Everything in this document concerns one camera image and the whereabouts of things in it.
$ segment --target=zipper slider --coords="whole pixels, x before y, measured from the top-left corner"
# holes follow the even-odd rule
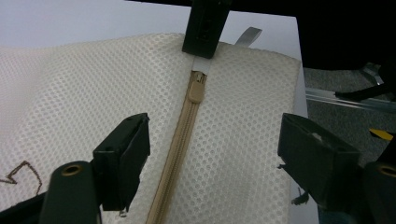
[[[204,100],[205,93],[205,75],[202,72],[195,72],[195,80],[191,83],[189,89],[189,100],[193,104],[199,104]]]
[[[203,83],[203,81],[204,81],[204,73],[202,73],[202,72],[195,72],[195,76],[196,76],[196,81],[197,82],[200,82],[200,83]]]

